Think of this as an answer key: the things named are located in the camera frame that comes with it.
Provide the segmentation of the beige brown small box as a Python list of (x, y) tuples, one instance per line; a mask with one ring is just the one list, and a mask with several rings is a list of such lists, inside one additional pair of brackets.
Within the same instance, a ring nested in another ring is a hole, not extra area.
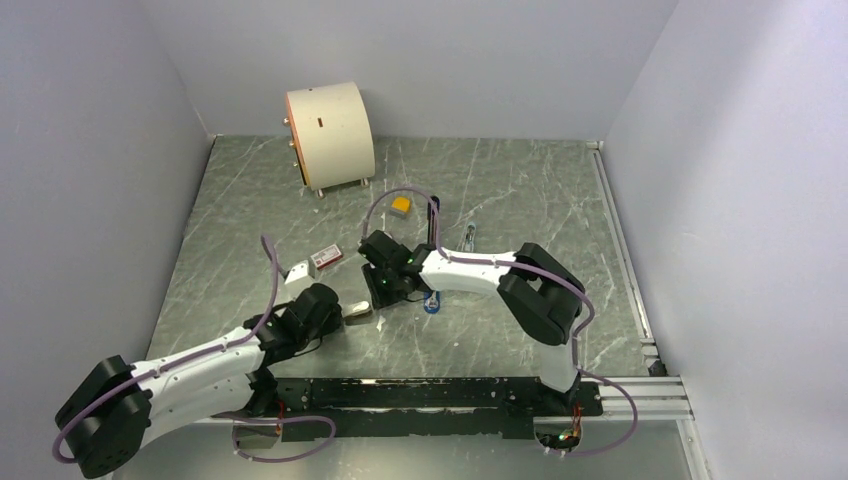
[(361, 325), (371, 321), (373, 308), (368, 301), (360, 301), (344, 306), (341, 313), (346, 325)]

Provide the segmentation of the red white staple box sleeve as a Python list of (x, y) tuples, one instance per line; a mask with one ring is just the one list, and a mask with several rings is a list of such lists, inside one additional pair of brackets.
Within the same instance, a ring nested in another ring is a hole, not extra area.
[(311, 265), (322, 270), (343, 258), (343, 252), (337, 244), (331, 244), (322, 248), (310, 256)]

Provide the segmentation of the light blue small box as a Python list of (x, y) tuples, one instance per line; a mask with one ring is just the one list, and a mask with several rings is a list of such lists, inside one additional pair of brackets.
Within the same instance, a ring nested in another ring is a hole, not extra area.
[(476, 236), (476, 224), (474, 222), (469, 222), (465, 227), (465, 232), (463, 235), (463, 240), (461, 244), (461, 250), (465, 252), (474, 252), (475, 251), (475, 236)]

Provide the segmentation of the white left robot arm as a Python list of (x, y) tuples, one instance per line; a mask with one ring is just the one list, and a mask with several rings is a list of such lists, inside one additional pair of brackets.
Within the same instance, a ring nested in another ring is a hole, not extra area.
[(154, 361), (98, 362), (55, 416), (68, 462), (87, 479), (107, 475), (153, 440), (197, 420), (281, 412), (272, 365), (292, 359), (342, 323), (336, 292), (315, 283), (223, 337)]

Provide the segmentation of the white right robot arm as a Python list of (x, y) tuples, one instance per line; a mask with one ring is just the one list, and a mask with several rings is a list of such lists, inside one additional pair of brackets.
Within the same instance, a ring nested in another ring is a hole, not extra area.
[(578, 399), (581, 374), (574, 359), (575, 322), (589, 305), (585, 287), (538, 244), (514, 252), (479, 254), (420, 244), (410, 249), (381, 230), (360, 242), (358, 253), (377, 309), (408, 300), (459, 291), (499, 298), (539, 348), (539, 398), (562, 414)]

